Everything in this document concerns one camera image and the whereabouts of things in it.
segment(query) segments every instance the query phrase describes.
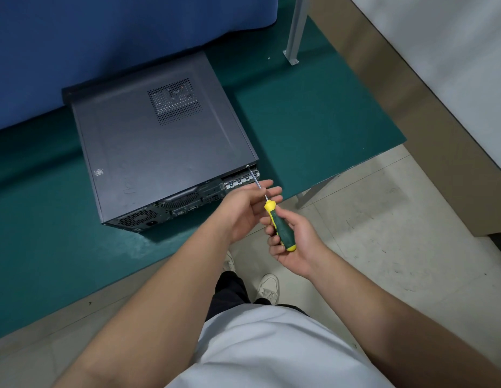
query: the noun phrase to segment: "person's right arm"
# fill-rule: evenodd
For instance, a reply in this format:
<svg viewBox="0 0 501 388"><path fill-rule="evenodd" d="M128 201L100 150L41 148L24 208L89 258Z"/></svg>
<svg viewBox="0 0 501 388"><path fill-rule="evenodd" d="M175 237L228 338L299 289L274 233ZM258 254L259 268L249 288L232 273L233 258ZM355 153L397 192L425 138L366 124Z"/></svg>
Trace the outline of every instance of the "person's right arm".
<svg viewBox="0 0 501 388"><path fill-rule="evenodd" d="M286 252L262 218L270 253L310 280L372 363L398 388L501 387L501 371L427 316L384 291L320 240L305 217L276 207L293 227L297 249Z"/></svg>

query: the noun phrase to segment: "tiled floor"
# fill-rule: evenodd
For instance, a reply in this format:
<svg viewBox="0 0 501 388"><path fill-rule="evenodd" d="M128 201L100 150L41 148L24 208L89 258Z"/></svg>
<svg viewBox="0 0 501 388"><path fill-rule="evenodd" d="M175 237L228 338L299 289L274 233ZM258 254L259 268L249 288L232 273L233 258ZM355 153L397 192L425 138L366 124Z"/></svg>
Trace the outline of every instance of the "tiled floor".
<svg viewBox="0 0 501 388"><path fill-rule="evenodd" d="M295 202L282 206L295 209ZM335 252L501 368L501 254L488 238L471 236L403 146L346 171L299 212ZM358 347L311 283L267 254L260 230L256 226L231 247L249 295L272 272L280 280L281 303L301 307ZM49 386L158 266L2 339L0 387ZM93 313L87 312L90 300Z"/></svg>

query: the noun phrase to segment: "white sneaker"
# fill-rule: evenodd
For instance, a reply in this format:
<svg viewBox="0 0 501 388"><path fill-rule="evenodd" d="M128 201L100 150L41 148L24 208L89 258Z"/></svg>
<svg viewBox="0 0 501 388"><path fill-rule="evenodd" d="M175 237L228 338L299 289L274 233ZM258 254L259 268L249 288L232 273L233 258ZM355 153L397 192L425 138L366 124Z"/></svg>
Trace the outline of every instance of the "white sneaker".
<svg viewBox="0 0 501 388"><path fill-rule="evenodd" d="M258 298L266 298L272 305L279 300L279 279L274 274L263 276L258 286Z"/></svg>
<svg viewBox="0 0 501 388"><path fill-rule="evenodd" d="M227 251L225 256L225 260L223 261L223 271L233 271L236 272L234 268L234 259L232 258L232 254Z"/></svg>

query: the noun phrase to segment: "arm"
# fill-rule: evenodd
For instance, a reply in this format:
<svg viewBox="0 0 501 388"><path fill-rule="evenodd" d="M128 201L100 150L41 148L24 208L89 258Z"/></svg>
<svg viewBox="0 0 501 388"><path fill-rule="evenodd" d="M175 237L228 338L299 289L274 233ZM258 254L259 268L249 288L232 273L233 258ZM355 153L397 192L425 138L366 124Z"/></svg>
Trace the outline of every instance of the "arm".
<svg viewBox="0 0 501 388"><path fill-rule="evenodd" d="M293 226L297 249L285 252L263 218L271 255L313 283L396 387L501 387L501 371L485 357L332 252L306 218L280 207L276 212Z"/></svg>
<svg viewBox="0 0 501 388"><path fill-rule="evenodd" d="M271 180L262 181L265 188ZM267 191L276 202L280 187ZM229 244L264 210L264 192L247 185L216 211L85 348L55 387L163 387L188 366Z"/></svg>

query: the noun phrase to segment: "brown panel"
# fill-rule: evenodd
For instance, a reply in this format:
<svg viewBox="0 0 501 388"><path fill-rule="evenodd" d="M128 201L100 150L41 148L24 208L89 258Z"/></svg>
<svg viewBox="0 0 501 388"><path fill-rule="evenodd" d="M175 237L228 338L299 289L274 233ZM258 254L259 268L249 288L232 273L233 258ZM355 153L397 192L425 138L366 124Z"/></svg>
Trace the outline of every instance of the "brown panel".
<svg viewBox="0 0 501 388"><path fill-rule="evenodd" d="M312 0L310 16L471 233L501 232L501 170L389 42L351 0Z"/></svg>

